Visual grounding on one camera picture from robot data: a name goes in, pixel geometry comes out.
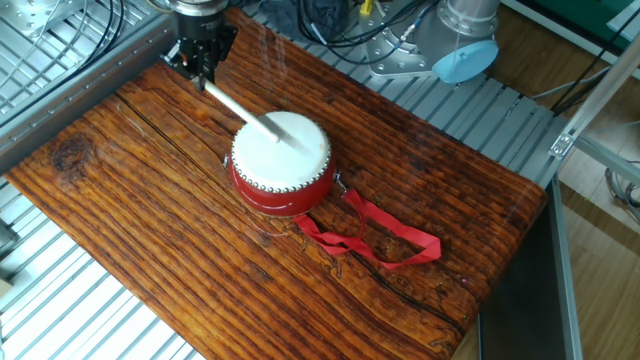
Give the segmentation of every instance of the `cable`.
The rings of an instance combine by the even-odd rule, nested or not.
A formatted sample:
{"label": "cable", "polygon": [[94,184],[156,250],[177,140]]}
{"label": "cable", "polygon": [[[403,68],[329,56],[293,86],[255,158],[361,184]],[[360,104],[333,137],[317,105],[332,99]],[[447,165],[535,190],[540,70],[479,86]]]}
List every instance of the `cable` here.
{"label": "cable", "polygon": [[[607,66],[606,68],[604,68],[604,69],[602,69],[602,70],[598,71],[595,75],[591,76],[590,78],[580,80],[580,84],[584,84],[584,83],[588,83],[588,82],[590,82],[590,81],[593,81],[593,80],[594,80],[594,79],[596,79],[599,75],[601,75],[601,74],[605,73],[605,72],[606,72],[607,70],[609,70],[610,68],[611,68],[611,66]],[[557,88],[551,89],[551,90],[549,90],[549,91],[545,91],[545,92],[540,93],[540,94],[538,94],[538,95],[534,95],[534,96],[532,96],[532,97],[531,97],[531,99],[532,99],[532,100],[536,100],[536,99],[543,98],[543,97],[545,97],[545,96],[549,96],[549,95],[554,94],[554,93],[556,93],[556,92],[558,92],[558,91],[560,91],[560,90],[562,90],[562,89],[566,89],[567,87],[571,86],[571,84],[573,84],[573,82],[568,82],[568,83],[566,83],[566,84],[564,84],[564,85],[560,85],[560,86],[558,86]]]}
{"label": "cable", "polygon": [[575,89],[575,87],[578,86],[580,81],[584,79],[584,77],[589,73],[589,71],[593,69],[593,67],[598,63],[598,60],[600,60],[600,58],[602,58],[602,55],[604,55],[604,53],[606,52],[605,49],[613,45],[613,42],[618,38],[618,36],[620,36],[620,34],[622,34],[622,31],[624,31],[624,29],[633,21],[633,19],[636,18],[636,16],[638,16],[638,14],[640,14],[640,8],[638,8],[638,10],[636,10],[633,13],[633,15],[629,17],[629,19],[627,19],[627,21],[620,27],[620,29],[618,29],[618,31],[613,35],[613,37],[609,39],[609,41],[605,44],[605,46],[602,48],[600,53],[598,53],[598,55],[595,57],[595,59],[593,59],[593,61],[585,69],[585,71],[578,77],[578,79],[576,79],[576,81],[573,82],[571,87],[569,87],[569,89],[567,89],[564,92],[564,94],[562,94],[562,96],[555,102],[555,104],[553,104],[553,106],[551,107],[551,111],[554,112],[554,117],[560,115],[563,112],[563,111],[556,111],[556,110],[560,107],[560,105],[563,104],[562,101],[564,100],[564,98],[567,97],[567,95],[569,95],[569,93],[571,93],[573,89]]}
{"label": "cable", "polygon": [[603,127],[603,128],[600,128],[600,129],[589,129],[586,132],[605,132],[605,131],[628,128],[628,127],[632,127],[632,126],[636,126],[636,125],[640,125],[640,120],[634,121],[634,122],[630,122],[630,123],[627,123],[627,124],[622,124],[622,125]]}
{"label": "cable", "polygon": [[82,69],[85,66],[87,66],[87,64],[91,62],[91,59],[93,59],[93,57],[98,53],[98,51],[102,47],[102,44],[104,43],[104,40],[109,35],[109,29],[111,29],[111,21],[113,20],[113,13],[114,13],[113,12],[113,0],[109,0],[109,20],[107,20],[107,26],[105,27],[104,32],[102,33],[102,36],[100,37],[100,40],[98,40],[98,44],[96,45],[95,48],[93,48],[93,51],[91,52],[91,54],[89,54],[89,56],[87,56],[86,61],[82,64],[82,66],[80,66],[80,69]]}
{"label": "cable", "polygon": [[151,7],[157,12],[161,12],[163,14],[171,14],[173,12],[173,10],[171,10],[171,9],[166,9],[166,8],[163,8],[160,5],[156,5],[156,3],[153,2],[153,0],[147,0],[147,3],[149,5],[151,5]]}
{"label": "cable", "polygon": [[109,30],[111,29],[111,20],[113,18],[113,15],[115,14],[115,11],[113,8],[113,0],[109,0],[109,10],[110,10],[109,21],[107,21],[107,27],[102,33],[102,37],[100,38],[100,41],[98,42],[96,47],[93,49],[91,54],[85,59],[84,63],[82,63],[82,65],[76,70],[75,74],[82,71],[84,68],[94,64],[96,61],[101,59],[105,54],[107,54],[115,44],[115,41],[118,38],[118,36],[120,35],[120,31],[122,30],[122,25],[124,23],[124,0],[120,0],[120,14],[119,14],[120,20],[118,20],[118,26],[115,32],[113,33],[113,36],[108,40],[107,45],[102,50],[100,49],[102,42],[109,35]]}
{"label": "cable", "polygon": [[108,53],[111,50],[113,44],[116,43],[118,36],[120,35],[120,31],[122,31],[122,25],[124,24],[124,0],[120,0],[120,21],[118,21],[118,27],[116,28],[116,32],[113,34],[111,41],[107,47],[104,48],[104,53]]}
{"label": "cable", "polygon": [[[640,164],[640,161],[629,161],[629,163]],[[620,184],[618,174],[614,173],[613,170],[609,168],[604,171],[604,177],[607,181],[607,186],[609,187],[611,196],[625,204],[631,216],[633,216],[635,220],[640,223],[640,210],[638,210],[640,208],[640,202],[638,202],[638,200],[634,199],[632,196],[633,191],[637,190],[638,187],[633,183],[629,183],[629,185],[627,185],[627,187],[622,190],[622,184]]]}
{"label": "cable", "polygon": [[[320,32],[318,31],[318,28],[315,26],[315,23],[311,23],[311,30],[313,31],[313,33],[315,34],[315,37],[311,34],[311,32],[309,31],[309,29],[307,28],[307,24],[304,21],[304,16],[306,16],[307,19],[310,19],[311,17],[309,16],[308,12],[306,11],[306,6],[303,4],[304,0],[300,0],[298,1],[298,28],[300,30],[300,33],[307,39],[309,39],[310,41],[316,42],[323,46],[325,46],[331,53],[333,53],[336,57],[338,57],[340,60],[345,61],[347,63],[350,64],[354,64],[354,65],[372,65],[372,64],[376,64],[386,58],[388,58],[389,56],[391,56],[396,50],[398,50],[400,48],[400,46],[402,46],[402,44],[407,40],[407,37],[420,25],[420,23],[422,22],[422,19],[424,19],[425,15],[435,7],[435,5],[437,3],[432,3],[431,5],[425,7],[416,17],[416,20],[414,20],[414,22],[409,25],[409,27],[407,28],[407,30],[402,34],[402,36],[400,36],[400,39],[398,41],[398,43],[385,55],[381,56],[378,59],[375,60],[369,60],[369,61],[356,61],[356,60],[351,60],[347,57],[345,57],[344,55],[340,54],[338,51],[336,51],[334,48],[338,47],[334,44],[330,44],[327,40],[324,39],[324,37],[320,34]],[[405,12],[407,12],[408,9],[417,9],[417,7],[420,6],[420,3],[411,3],[408,6],[406,6],[405,8],[401,9],[398,14],[394,15],[391,19],[391,21],[397,21],[399,19],[399,17],[403,17],[405,16]],[[386,25],[384,25],[384,28],[390,26],[389,23],[387,23]],[[373,33],[373,35],[371,35],[371,33],[367,33],[367,37],[368,36],[375,36],[375,34],[377,33]],[[353,46],[357,46],[359,45],[359,43],[362,41],[362,39],[358,40],[357,42],[350,42],[348,45],[346,46],[339,46],[339,47],[353,47]]]}
{"label": "cable", "polygon": [[304,0],[300,0],[297,2],[298,29],[303,37],[305,37],[311,43],[331,46],[333,48],[354,47],[368,42],[385,28],[406,20],[409,16],[411,16],[412,13],[415,12],[418,7],[420,7],[425,2],[427,2],[427,0],[412,1],[405,7],[400,9],[396,14],[394,14],[386,23],[383,23],[361,34],[350,37],[342,36],[340,40],[325,39],[325,42],[323,43],[320,39],[313,36],[313,34],[311,34],[311,31],[307,28],[306,20],[308,19],[309,21],[311,21],[312,18],[308,13],[308,7],[305,4]]}
{"label": "cable", "polygon": [[56,5],[53,7],[53,11],[51,11],[51,14],[49,14],[47,21],[45,21],[44,25],[42,25],[42,30],[40,30],[40,34],[38,35],[36,40],[33,42],[33,44],[31,44],[29,49],[27,49],[27,51],[22,55],[22,57],[18,59],[18,61],[16,62],[16,65],[7,74],[7,77],[4,80],[2,80],[2,82],[0,83],[0,88],[2,88],[9,81],[9,79],[16,73],[16,71],[18,71],[20,66],[22,66],[22,63],[26,60],[26,58],[31,56],[31,53],[33,52],[33,50],[36,49],[36,44],[38,43],[38,41],[40,41],[40,39],[42,39],[44,32],[47,30],[47,25],[49,25],[49,21],[51,21],[51,19],[53,18],[53,14],[55,14],[56,10],[58,10],[58,6],[60,5],[61,2],[62,0],[58,0],[56,2]]}
{"label": "cable", "polygon": [[[89,5],[89,0],[84,0],[84,5],[83,5],[83,9],[82,9],[82,18],[80,19],[80,25],[78,26],[78,29],[76,30],[75,34],[73,35],[73,37],[69,40],[69,42],[67,42],[67,45],[65,45],[64,48],[62,48],[62,50],[60,50],[60,52],[58,53],[58,55],[55,56],[55,58],[53,58],[52,62],[56,62],[58,61],[58,59],[64,55],[69,49],[71,49],[71,47],[73,46],[73,44],[76,42],[76,40],[78,40],[78,37],[80,37],[80,34],[82,33],[82,27],[84,25],[86,25],[85,20],[87,19],[87,7]],[[11,77],[11,75],[13,75],[13,72],[10,73],[10,76],[7,76],[7,78],[0,84],[0,88],[2,88],[2,86],[8,81],[8,79]],[[29,86],[31,84],[33,84],[35,82],[35,80],[37,79],[37,77],[32,78],[31,80],[29,80],[29,82],[27,82],[27,84],[22,84],[24,87]],[[3,106],[5,106],[9,101],[11,101],[12,99],[14,99],[16,96],[18,96],[18,93],[15,93],[14,95],[11,95],[9,97],[7,97],[4,102],[0,103],[0,108],[2,108]]]}

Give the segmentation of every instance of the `red strap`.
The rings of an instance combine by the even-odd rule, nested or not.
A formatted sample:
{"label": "red strap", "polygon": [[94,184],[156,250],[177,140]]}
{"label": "red strap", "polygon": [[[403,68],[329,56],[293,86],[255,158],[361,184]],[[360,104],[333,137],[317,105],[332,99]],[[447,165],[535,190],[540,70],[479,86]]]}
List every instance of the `red strap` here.
{"label": "red strap", "polygon": [[[329,254],[339,255],[353,250],[360,255],[380,261],[382,266],[387,269],[394,269],[402,265],[429,262],[440,257],[440,239],[437,237],[402,224],[398,219],[380,210],[380,208],[375,206],[372,202],[363,199],[354,189],[347,191],[342,198],[353,205],[360,216],[360,223],[362,227],[360,228],[359,237],[347,237],[332,232],[321,233],[320,230],[318,230],[316,223],[313,222],[313,220],[311,220],[311,218],[306,214],[297,216],[294,219],[302,231],[316,240]],[[387,263],[381,261],[373,253],[373,250],[371,250],[369,245],[362,241],[367,217],[391,230],[396,236],[402,237],[423,247],[424,250],[399,263]]]}

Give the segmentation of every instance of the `wooden table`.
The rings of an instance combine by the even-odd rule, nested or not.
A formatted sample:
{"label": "wooden table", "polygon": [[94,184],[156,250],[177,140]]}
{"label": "wooden table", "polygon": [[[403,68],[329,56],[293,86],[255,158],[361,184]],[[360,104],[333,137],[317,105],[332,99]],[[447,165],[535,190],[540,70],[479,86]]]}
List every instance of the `wooden table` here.
{"label": "wooden table", "polygon": [[[327,132],[342,177],[442,240],[432,263],[332,257],[291,219],[247,209],[221,159],[241,122],[154,65],[6,174],[208,358],[448,359],[545,203],[543,189],[338,73],[239,11],[220,88]],[[355,235],[336,185],[310,212]],[[398,261],[418,249],[369,224]]]}

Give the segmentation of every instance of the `blue cap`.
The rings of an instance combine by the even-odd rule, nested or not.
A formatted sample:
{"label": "blue cap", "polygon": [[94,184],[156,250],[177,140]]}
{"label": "blue cap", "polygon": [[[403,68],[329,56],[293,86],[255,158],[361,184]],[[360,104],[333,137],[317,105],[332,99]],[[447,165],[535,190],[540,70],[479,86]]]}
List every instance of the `blue cap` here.
{"label": "blue cap", "polygon": [[498,56],[495,40],[483,40],[449,53],[433,65],[433,72],[445,83],[471,79],[486,69]]}

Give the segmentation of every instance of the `wooden floor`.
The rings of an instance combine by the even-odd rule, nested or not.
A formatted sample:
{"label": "wooden floor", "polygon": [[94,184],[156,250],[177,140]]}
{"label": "wooden floor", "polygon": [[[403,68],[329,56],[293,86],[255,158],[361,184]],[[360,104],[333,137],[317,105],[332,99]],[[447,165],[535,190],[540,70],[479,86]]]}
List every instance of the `wooden floor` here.
{"label": "wooden floor", "polygon": [[[509,8],[502,6],[499,17],[501,53],[492,76],[527,96],[574,80],[594,58]],[[591,74],[607,65],[600,62]],[[550,107],[560,94],[539,103]],[[628,160],[640,160],[640,126],[594,129],[640,120],[638,98],[640,83],[627,80],[589,131]],[[640,225],[612,199],[604,170],[574,150],[560,171],[582,347],[587,360],[635,360],[640,358]],[[478,358],[477,336],[475,328],[467,334],[454,360]]]}

